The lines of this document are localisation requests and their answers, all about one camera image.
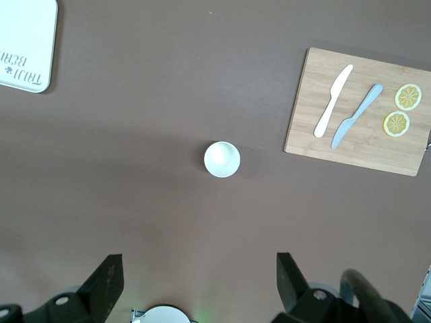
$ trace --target white knife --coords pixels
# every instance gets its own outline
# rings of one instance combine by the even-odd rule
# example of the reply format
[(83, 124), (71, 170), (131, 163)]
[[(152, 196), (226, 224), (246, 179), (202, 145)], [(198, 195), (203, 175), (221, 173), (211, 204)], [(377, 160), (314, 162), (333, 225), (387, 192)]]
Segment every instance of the white knife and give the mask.
[(378, 97), (383, 91), (383, 85), (380, 83), (374, 84), (365, 98), (362, 100), (359, 108), (355, 111), (351, 118), (345, 119), (337, 129), (334, 139), (332, 140), (331, 148), (337, 148), (339, 142), (343, 139), (344, 135), (349, 131), (350, 127), (355, 123), (359, 116), (370, 106), (371, 103)]
[(345, 69), (337, 76), (334, 84), (331, 87), (331, 99), (329, 100), (328, 106), (326, 107), (321, 119), (317, 123), (316, 129), (314, 130), (314, 136), (320, 138), (325, 133), (326, 127), (328, 126), (329, 118), (331, 117), (332, 110), (334, 109), (335, 103), (343, 89), (347, 78), (352, 72), (353, 65), (349, 64)]

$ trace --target round white object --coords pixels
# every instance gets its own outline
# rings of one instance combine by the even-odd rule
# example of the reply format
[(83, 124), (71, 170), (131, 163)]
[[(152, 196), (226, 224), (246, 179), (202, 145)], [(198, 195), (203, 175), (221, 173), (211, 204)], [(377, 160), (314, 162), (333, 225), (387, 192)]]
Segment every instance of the round white object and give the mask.
[(218, 141), (208, 147), (203, 158), (205, 167), (215, 177), (229, 177), (240, 167), (240, 153), (235, 146)]
[(132, 323), (137, 323), (137, 321), (140, 323), (190, 323), (186, 314), (172, 306), (156, 306)]

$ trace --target white knife handle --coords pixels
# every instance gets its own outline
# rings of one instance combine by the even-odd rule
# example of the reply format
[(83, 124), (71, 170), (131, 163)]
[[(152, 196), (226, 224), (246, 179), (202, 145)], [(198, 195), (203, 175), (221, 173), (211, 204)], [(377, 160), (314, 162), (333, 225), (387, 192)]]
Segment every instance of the white knife handle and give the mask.
[(359, 108), (355, 111), (354, 115), (352, 116), (353, 119), (358, 118), (365, 109), (378, 97), (380, 93), (383, 91), (383, 85), (380, 83), (376, 83), (372, 86), (371, 90), (368, 92), (368, 94), (365, 96), (365, 98), (362, 100), (362, 103), (360, 104)]
[(316, 129), (314, 130), (314, 136), (317, 138), (321, 138), (326, 131), (326, 128), (329, 123), (329, 118), (331, 118), (332, 110), (334, 110), (335, 103), (337, 98), (331, 98), (329, 100), (328, 106), (326, 107), (324, 113), (322, 114), (321, 119), (317, 123)]

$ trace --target cutting board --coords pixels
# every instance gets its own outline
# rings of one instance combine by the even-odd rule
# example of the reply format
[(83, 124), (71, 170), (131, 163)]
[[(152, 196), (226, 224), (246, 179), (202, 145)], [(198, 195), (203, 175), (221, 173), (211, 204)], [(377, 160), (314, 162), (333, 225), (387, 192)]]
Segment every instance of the cutting board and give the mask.
[[(349, 64), (354, 68), (335, 104), (323, 137), (313, 135), (325, 110), (329, 90), (339, 73)], [(336, 149), (333, 136), (341, 122), (349, 118), (370, 88), (382, 83), (380, 96), (359, 117)], [(394, 111), (395, 94), (405, 84), (414, 83), (422, 91), (419, 105), (406, 111), (409, 130), (390, 137), (383, 121)], [(418, 173), (431, 130), (431, 72), (388, 64), (338, 52), (310, 48), (307, 52), (284, 151), (332, 162), (382, 170), (409, 176)]]

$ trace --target lemon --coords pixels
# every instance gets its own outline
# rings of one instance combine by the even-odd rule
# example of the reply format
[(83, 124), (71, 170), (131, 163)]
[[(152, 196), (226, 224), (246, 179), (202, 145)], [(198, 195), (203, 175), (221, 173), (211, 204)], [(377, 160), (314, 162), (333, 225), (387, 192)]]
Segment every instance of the lemon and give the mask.
[(403, 111), (413, 110), (418, 106), (422, 92), (416, 84), (405, 84), (395, 94), (395, 104)]
[(395, 111), (385, 118), (383, 128), (391, 137), (399, 137), (405, 134), (410, 125), (410, 119), (406, 113)]

